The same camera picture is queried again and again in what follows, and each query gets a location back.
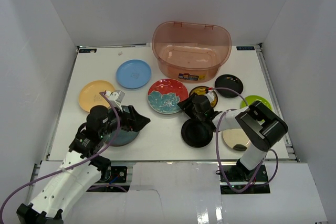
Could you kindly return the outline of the red floral ceramic plate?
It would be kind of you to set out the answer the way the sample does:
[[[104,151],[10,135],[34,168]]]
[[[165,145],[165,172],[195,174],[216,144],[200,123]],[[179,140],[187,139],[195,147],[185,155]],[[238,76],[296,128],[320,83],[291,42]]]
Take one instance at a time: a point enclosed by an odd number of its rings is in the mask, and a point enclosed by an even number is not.
[[[178,80],[161,79],[151,85],[147,99],[150,107],[160,114],[180,112],[178,103],[188,98],[186,86]]]

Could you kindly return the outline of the yellow-orange plastic plate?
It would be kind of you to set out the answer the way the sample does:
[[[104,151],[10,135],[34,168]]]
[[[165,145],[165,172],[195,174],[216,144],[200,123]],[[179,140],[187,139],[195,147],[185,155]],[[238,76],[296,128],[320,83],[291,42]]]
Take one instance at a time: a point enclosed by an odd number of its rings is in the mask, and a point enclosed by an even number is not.
[[[79,93],[79,106],[86,112],[90,112],[91,108],[96,105],[109,107],[108,102],[100,95],[102,91],[115,90],[114,86],[104,80],[96,80],[85,85]]]

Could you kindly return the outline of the light blue plastic plate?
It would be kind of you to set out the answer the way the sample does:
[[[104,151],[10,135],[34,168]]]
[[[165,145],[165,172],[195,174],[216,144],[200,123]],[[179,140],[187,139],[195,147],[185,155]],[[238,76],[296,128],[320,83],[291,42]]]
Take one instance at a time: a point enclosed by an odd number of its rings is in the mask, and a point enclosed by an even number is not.
[[[124,88],[137,89],[146,85],[150,81],[151,75],[151,68],[145,61],[133,59],[118,67],[116,80]]]

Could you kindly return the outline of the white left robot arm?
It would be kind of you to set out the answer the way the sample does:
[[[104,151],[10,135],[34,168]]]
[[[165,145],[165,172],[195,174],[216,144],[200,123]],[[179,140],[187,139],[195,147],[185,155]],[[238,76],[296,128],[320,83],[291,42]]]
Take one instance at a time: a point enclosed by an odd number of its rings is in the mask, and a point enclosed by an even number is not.
[[[69,210],[94,183],[110,178],[111,161],[101,156],[106,149],[103,139],[110,134],[116,137],[122,130],[139,132],[150,121],[131,105],[121,109],[94,106],[47,185],[29,204],[18,207],[20,223],[63,223]]]

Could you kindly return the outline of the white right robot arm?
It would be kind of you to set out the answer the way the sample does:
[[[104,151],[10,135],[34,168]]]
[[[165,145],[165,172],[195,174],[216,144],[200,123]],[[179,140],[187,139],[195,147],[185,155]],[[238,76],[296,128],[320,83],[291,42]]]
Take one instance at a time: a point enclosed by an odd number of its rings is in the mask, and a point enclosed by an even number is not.
[[[270,149],[288,132],[287,124],[262,102],[241,109],[216,111],[207,95],[193,94],[178,107],[189,117],[183,124],[183,141],[194,148],[210,143],[215,133],[242,130],[250,141],[236,165],[227,171],[230,178],[247,182],[256,175],[256,167]]]

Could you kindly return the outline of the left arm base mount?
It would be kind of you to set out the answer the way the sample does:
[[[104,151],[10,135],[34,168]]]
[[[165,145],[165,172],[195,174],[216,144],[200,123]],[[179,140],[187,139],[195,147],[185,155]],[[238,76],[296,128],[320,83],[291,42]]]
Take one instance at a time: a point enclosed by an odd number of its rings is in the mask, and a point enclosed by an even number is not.
[[[111,166],[106,170],[99,182],[100,183],[125,183],[127,181],[128,168],[126,166]]]

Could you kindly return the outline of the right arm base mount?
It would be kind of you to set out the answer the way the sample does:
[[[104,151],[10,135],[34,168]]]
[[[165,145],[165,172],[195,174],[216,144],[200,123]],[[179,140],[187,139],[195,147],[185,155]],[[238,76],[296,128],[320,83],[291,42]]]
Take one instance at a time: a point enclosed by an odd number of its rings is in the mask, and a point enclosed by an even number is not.
[[[235,165],[224,165],[223,170],[230,183],[243,183],[246,184],[250,181],[253,176],[254,170],[245,174],[241,169],[236,168]],[[253,183],[265,183],[268,181],[268,174],[265,165],[261,165],[256,174]]]

